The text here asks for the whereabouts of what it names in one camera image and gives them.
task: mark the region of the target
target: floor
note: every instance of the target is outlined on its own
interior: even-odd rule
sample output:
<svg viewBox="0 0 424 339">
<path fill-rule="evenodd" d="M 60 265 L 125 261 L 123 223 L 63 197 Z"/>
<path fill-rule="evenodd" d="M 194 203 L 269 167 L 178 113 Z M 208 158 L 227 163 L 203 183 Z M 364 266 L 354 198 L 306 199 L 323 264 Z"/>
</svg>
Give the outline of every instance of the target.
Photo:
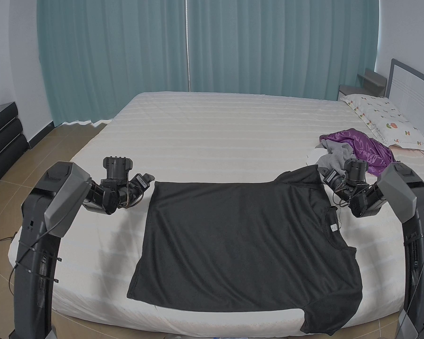
<svg viewBox="0 0 424 339">
<path fill-rule="evenodd" d="M 87 144 L 104 124 L 59 126 L 32 150 L 27 151 L 0 181 L 0 238 L 12 236 L 22 222 L 20 205 L 42 174 L 57 161 L 70 159 Z M 9 241 L 0 242 L 0 338 L 7 338 L 13 330 L 13 302 L 8 290 L 11 265 L 8 261 Z M 333 335 L 335 339 L 392 339 L 396 331 L 397 314 L 370 323 L 344 328 Z M 165 333 L 136 331 L 111 325 L 93 323 L 56 312 L 52 322 L 58 339 L 163 339 Z M 308 336 L 308 339 L 328 338 L 327 335 Z"/>
</svg>

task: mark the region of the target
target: floral pillowcase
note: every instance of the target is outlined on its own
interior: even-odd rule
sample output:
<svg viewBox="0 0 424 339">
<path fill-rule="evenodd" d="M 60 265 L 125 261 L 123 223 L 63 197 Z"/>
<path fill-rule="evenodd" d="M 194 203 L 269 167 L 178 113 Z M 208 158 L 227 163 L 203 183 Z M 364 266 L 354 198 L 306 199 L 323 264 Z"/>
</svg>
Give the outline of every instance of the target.
<svg viewBox="0 0 424 339">
<path fill-rule="evenodd" d="M 424 135 L 385 97 L 350 94 L 342 97 L 386 146 L 424 150 Z"/>
</svg>

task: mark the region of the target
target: white bed sheet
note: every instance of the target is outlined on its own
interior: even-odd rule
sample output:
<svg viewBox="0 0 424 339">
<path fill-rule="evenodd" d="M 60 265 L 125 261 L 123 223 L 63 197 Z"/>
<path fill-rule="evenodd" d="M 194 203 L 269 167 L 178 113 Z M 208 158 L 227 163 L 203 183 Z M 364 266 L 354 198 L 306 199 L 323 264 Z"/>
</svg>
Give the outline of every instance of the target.
<svg viewBox="0 0 424 339">
<path fill-rule="evenodd" d="M 343 102 L 224 93 L 143 93 L 136 96 L 73 161 L 99 182 L 105 156 L 130 157 L 137 172 L 159 181 L 266 182 L 305 166 L 320 134 L 354 127 L 373 137 Z M 424 154 L 394 149 L 424 179 Z M 367 175 L 368 182 L 375 177 Z M 52 306 L 95 322 L 204 337 L 302 335 L 303 311 L 189 312 L 126 298 L 141 256 L 152 188 L 135 208 L 112 216 L 81 208 L 62 239 Z M 346 326 L 396 312 L 404 295 L 401 224 L 389 205 L 357 219 L 338 212 L 341 234 L 358 250 L 363 299 Z M 14 262 L 17 240 L 9 250 Z"/>
</svg>

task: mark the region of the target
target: robotic arm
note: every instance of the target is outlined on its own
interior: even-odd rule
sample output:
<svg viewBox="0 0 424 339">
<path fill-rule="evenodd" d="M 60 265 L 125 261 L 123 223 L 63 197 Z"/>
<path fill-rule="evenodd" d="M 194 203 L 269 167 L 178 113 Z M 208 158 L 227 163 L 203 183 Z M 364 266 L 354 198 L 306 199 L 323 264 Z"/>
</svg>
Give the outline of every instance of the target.
<svg viewBox="0 0 424 339">
<path fill-rule="evenodd" d="M 366 161 L 347 160 L 345 171 L 340 176 L 334 169 L 319 168 L 354 216 L 375 215 L 388 202 L 402 223 L 406 281 L 396 338 L 424 339 L 424 182 L 403 163 L 391 163 L 372 186 L 365 181 Z"/>
<path fill-rule="evenodd" d="M 129 158 L 106 157 L 107 178 L 96 184 L 72 162 L 57 162 L 41 177 L 22 205 L 22 233 L 14 266 L 14 327 L 10 339 L 56 339 L 51 324 L 52 289 L 60 240 L 75 215 L 87 210 L 108 215 L 138 204 L 154 177 L 130 181 Z"/>
</svg>

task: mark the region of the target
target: teal curtain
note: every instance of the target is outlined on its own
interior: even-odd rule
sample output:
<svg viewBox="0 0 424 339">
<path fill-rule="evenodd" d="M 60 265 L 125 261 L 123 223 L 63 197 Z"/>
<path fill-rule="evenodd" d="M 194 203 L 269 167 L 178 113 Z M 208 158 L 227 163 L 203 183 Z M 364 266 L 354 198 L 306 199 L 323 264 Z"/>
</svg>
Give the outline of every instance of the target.
<svg viewBox="0 0 424 339">
<path fill-rule="evenodd" d="M 188 91 L 185 0 L 37 0 L 55 125 L 113 118 L 135 95 Z"/>
<path fill-rule="evenodd" d="M 188 0 L 192 91 L 336 100 L 373 69 L 379 0 Z"/>
</svg>

